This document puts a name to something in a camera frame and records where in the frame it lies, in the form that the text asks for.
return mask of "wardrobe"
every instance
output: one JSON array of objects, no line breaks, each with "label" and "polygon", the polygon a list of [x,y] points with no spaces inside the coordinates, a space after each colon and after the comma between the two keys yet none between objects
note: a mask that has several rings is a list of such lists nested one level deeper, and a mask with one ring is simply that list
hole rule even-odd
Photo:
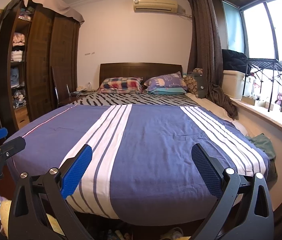
[{"label": "wardrobe", "polygon": [[[34,9],[31,21],[20,16],[29,7]],[[32,0],[27,1],[27,7],[24,0],[12,0],[3,14],[0,29],[0,122],[12,135],[56,108],[51,67],[66,77],[65,85],[70,92],[76,90],[80,23]],[[22,57],[17,61],[11,56],[15,49],[15,33],[24,37]],[[17,86],[15,83],[12,85],[14,73],[19,75]],[[23,103],[16,106],[15,101],[21,93]]]}]

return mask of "striped blanket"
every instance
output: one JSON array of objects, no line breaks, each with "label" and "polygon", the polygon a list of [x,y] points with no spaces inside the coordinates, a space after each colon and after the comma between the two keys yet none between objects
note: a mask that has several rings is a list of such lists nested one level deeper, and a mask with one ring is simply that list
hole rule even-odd
[{"label": "striped blanket", "polygon": [[192,161],[195,143],[239,174],[268,174],[263,151],[199,106],[67,105],[9,139],[17,136],[27,144],[8,160],[16,178],[24,171],[44,174],[90,145],[92,161],[68,203],[79,212],[135,225],[172,225],[207,216],[216,198]]},{"label": "striped blanket", "polygon": [[142,94],[103,94],[91,93],[73,103],[86,106],[112,106],[112,105],[166,105],[166,106],[198,106],[196,102],[186,95],[149,95]]}]

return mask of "brown curtain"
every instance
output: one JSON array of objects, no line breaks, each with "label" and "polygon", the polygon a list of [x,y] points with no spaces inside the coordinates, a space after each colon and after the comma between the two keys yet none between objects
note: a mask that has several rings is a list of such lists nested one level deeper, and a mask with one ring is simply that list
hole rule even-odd
[{"label": "brown curtain", "polygon": [[212,0],[188,0],[192,9],[192,44],[187,72],[203,69],[206,98],[223,107],[229,117],[237,109],[222,91],[223,60],[221,41]]}]

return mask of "wooden chair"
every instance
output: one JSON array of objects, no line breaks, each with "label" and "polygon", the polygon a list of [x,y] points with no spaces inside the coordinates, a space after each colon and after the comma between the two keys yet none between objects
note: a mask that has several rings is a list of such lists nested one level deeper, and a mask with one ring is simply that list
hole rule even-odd
[{"label": "wooden chair", "polygon": [[63,75],[58,68],[51,67],[52,78],[54,81],[54,92],[57,97],[57,108],[71,104],[72,102],[80,99],[80,97],[71,97],[69,87],[67,84],[67,76]]}]

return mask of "wooden headboard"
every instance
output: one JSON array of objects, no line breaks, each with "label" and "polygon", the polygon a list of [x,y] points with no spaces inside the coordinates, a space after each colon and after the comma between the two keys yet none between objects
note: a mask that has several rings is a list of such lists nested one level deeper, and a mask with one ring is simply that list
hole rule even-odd
[{"label": "wooden headboard", "polygon": [[100,65],[99,86],[106,78],[143,77],[143,82],[149,78],[180,71],[181,65],[163,63],[106,63]]}]

